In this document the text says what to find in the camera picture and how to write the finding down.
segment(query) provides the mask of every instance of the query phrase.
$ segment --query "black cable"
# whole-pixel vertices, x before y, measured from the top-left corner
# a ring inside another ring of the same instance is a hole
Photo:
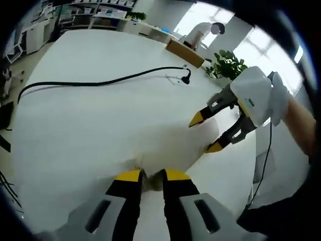
[[[191,70],[189,68],[186,67],[161,67],[161,68],[156,68],[156,69],[151,69],[151,70],[147,70],[138,74],[133,74],[133,75],[129,75],[126,77],[122,77],[119,79],[115,79],[115,80],[110,80],[110,81],[103,81],[103,82],[58,82],[58,81],[51,81],[51,82],[37,82],[37,83],[33,83],[30,84],[28,86],[26,86],[25,88],[23,88],[21,90],[21,92],[19,93],[18,96],[18,103],[20,101],[21,95],[27,90],[30,89],[32,87],[35,86],[42,86],[42,85],[61,85],[61,86],[103,86],[103,85],[109,85],[109,84],[114,84],[126,79],[131,79],[131,78],[135,78],[144,74],[148,74],[154,71],[158,71],[158,70],[163,70],[163,69],[186,69],[189,73],[187,76],[184,76],[181,78],[181,80],[185,83],[185,84],[189,84],[190,83],[190,77],[191,77]]]
[[[259,182],[259,185],[257,185],[257,188],[256,188],[256,191],[252,197],[252,200],[250,201],[250,203],[248,205],[246,205],[245,207],[245,211],[248,210],[251,206],[251,204],[253,203],[254,201],[254,198],[257,194],[257,191],[259,190],[260,186],[261,186],[261,183],[263,181],[263,178],[264,178],[264,172],[265,172],[265,166],[266,166],[266,161],[267,161],[267,157],[269,155],[269,152],[270,152],[270,148],[271,148],[271,143],[272,143],[272,122],[270,122],[270,143],[269,143],[269,147],[267,149],[267,153],[266,153],[266,157],[265,157],[265,161],[264,161],[264,165],[263,165],[263,171],[262,171],[262,177],[261,177],[261,180]]]
[[[11,187],[9,185],[7,185],[7,180],[5,178],[5,176],[3,175],[3,173],[0,171],[0,182],[3,184],[3,186],[5,187],[5,189],[7,190],[7,192],[10,194],[10,196],[12,197],[12,199],[17,203],[17,205],[22,208],[21,204],[19,203],[19,201],[15,198],[18,197],[16,195],[16,193],[11,189]]]

